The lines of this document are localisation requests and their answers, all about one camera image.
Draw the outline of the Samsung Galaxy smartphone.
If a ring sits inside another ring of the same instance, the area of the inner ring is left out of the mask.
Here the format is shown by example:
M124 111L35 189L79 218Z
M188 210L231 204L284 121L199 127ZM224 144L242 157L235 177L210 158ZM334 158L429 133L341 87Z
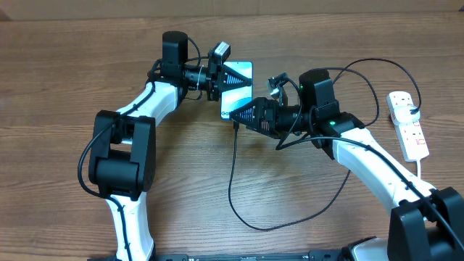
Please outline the Samsung Galaxy smartphone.
M250 61L225 62L225 63L252 63ZM237 88L225 93L220 93L220 116L222 120L230 120L230 112L244 106L253 97L253 64L252 64L252 86Z

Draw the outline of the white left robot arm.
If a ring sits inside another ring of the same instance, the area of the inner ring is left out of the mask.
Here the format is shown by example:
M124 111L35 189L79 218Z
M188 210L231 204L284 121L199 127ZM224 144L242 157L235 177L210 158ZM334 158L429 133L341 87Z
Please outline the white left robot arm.
M184 32L162 35L162 57L147 73L144 91L117 111L100 111L93 138L82 153L89 160L88 179L97 186L112 213L117 251L111 260L152 260L155 243L149 231L147 192L156 169L156 128L187 97L206 94L221 103L222 120L252 100L253 64L228 61L224 41L206 57L189 58L192 39Z

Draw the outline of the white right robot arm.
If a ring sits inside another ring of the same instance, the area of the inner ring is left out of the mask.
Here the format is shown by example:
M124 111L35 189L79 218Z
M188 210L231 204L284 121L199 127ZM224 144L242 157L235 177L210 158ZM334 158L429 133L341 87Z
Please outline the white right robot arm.
M299 76L299 104L253 99L230 112L236 125L278 139L289 147L290 133L303 132L298 144L312 142L352 171L389 213L387 239L376 236L348 244L332 260L462 260L463 197L452 187L437 189L403 167L374 139L366 124L342 112L326 68Z

